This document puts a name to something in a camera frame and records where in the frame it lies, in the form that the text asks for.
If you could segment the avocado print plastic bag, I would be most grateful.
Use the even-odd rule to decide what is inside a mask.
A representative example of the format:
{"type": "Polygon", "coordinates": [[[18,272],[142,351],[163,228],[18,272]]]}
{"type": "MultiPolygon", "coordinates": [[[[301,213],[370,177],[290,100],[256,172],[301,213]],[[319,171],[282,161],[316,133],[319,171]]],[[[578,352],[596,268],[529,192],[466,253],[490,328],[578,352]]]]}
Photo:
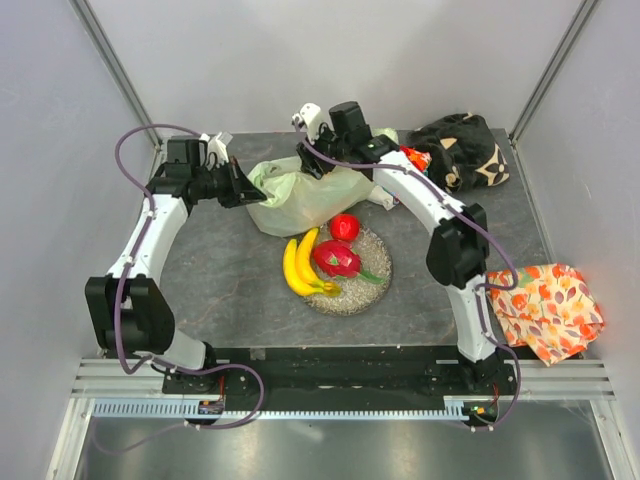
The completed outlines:
{"type": "Polygon", "coordinates": [[[328,222],[367,197],[377,185],[351,169],[336,167],[321,179],[300,170],[298,156],[258,163],[248,179],[267,200],[247,206],[257,228],[268,235],[298,235],[328,222]]]}

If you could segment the red fake apple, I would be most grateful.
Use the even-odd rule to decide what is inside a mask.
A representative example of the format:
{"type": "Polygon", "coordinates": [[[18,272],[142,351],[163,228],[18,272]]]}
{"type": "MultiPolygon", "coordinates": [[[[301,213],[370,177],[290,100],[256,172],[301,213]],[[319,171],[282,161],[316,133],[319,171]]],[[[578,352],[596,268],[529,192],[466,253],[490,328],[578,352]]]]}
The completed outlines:
{"type": "Polygon", "coordinates": [[[360,221],[351,214],[338,214],[329,221],[329,233],[335,240],[353,242],[360,233],[360,221]]]}

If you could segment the yellow fake banana bunch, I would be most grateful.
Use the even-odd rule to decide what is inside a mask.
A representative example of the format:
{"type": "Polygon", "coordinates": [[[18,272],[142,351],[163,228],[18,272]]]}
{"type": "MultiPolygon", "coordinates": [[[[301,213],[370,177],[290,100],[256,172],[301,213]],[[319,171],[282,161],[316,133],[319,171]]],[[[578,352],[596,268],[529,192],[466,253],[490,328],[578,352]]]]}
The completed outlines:
{"type": "Polygon", "coordinates": [[[301,241],[291,238],[283,254],[283,274],[289,288],[299,296],[321,294],[336,297],[342,293],[339,285],[322,280],[311,266],[311,253],[319,228],[309,230],[301,241]]]}

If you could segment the red fake dragon fruit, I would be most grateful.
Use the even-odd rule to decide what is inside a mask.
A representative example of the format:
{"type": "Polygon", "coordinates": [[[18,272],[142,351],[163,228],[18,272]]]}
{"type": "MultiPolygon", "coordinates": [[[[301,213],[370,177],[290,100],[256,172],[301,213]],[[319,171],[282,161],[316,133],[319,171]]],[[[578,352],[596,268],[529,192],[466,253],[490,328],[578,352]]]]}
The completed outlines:
{"type": "Polygon", "coordinates": [[[316,265],[330,277],[361,279],[372,284],[383,284],[386,279],[378,277],[363,267],[361,257],[346,242],[324,241],[314,247],[312,258],[316,265]]]}

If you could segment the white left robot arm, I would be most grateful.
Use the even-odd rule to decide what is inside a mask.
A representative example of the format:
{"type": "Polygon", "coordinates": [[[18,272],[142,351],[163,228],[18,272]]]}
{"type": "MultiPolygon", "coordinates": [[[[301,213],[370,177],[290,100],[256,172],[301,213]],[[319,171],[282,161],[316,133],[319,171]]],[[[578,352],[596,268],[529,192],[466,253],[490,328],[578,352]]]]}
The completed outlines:
{"type": "Polygon", "coordinates": [[[177,233],[200,201],[235,208],[265,200],[228,154],[231,139],[220,132],[168,140],[165,161],[143,188],[142,210],[124,251],[85,286],[102,349],[185,370],[185,382],[198,393],[215,389],[220,371],[210,346],[178,329],[159,281],[177,233]]]}

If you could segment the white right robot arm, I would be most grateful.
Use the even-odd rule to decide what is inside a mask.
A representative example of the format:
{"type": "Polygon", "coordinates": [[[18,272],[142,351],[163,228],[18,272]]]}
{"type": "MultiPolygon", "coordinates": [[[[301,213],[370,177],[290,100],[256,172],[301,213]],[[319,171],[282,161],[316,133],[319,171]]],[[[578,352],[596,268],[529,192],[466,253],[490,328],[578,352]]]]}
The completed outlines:
{"type": "Polygon", "coordinates": [[[430,244],[426,257],[431,276],[447,291],[457,329],[457,348],[468,362],[458,368],[458,381],[467,392],[483,392],[494,381],[485,360],[495,353],[489,340],[486,280],[489,248],[486,214],[478,205],[466,206],[438,188],[385,134],[374,135],[358,103],[332,110],[332,125],[313,103],[292,116],[302,145],[323,166],[350,168],[394,195],[426,228],[430,244]]]}

